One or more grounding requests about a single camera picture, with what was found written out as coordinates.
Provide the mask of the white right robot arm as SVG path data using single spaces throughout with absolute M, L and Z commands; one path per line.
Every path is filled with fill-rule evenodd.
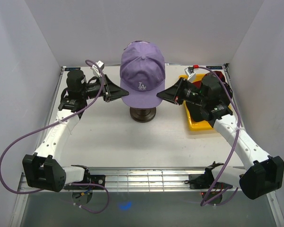
M 219 184 L 235 186 L 252 200 L 281 188 L 284 161 L 264 151 L 240 127 L 239 117 L 229 107 L 232 90 L 218 76 L 206 74 L 199 87 L 180 78 L 157 97 L 176 105 L 186 102 L 197 106 L 202 119 L 224 137 L 244 165 L 244 169 L 236 169 L 226 163 L 213 162 L 202 175 L 191 180 L 191 184 L 208 189 Z

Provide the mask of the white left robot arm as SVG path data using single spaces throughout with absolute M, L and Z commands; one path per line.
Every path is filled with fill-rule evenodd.
M 62 167 L 59 160 L 74 127 L 80 121 L 87 100 L 103 97 L 110 102 L 127 96 L 128 91 L 114 84 L 107 75 L 96 75 L 90 81 L 82 70 L 67 74 L 67 87 L 62 91 L 55 125 L 32 155 L 25 155 L 22 164 L 27 184 L 41 190 L 60 192 L 64 186 L 75 183 L 79 188 L 90 186 L 87 168 L 80 165 Z

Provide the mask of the lavender baseball cap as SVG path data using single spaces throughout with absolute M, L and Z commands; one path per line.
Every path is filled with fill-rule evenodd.
M 120 87 L 129 92 L 122 101 L 136 109 L 159 106 L 162 99 L 157 94 L 165 90 L 165 59 L 154 43 L 134 41 L 121 57 Z

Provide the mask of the black NY baseball cap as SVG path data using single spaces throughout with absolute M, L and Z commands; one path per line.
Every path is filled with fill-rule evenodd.
M 233 97 L 233 91 L 228 83 L 222 84 L 225 86 L 226 91 L 223 89 L 222 85 L 219 84 L 219 88 L 215 90 L 217 93 L 213 96 L 213 89 L 201 83 L 199 91 L 203 96 L 201 96 L 200 101 L 186 101 L 186 107 L 193 121 L 207 121 L 213 126 L 215 120 L 219 120 L 228 114 L 233 115 L 229 100 L 229 97 Z

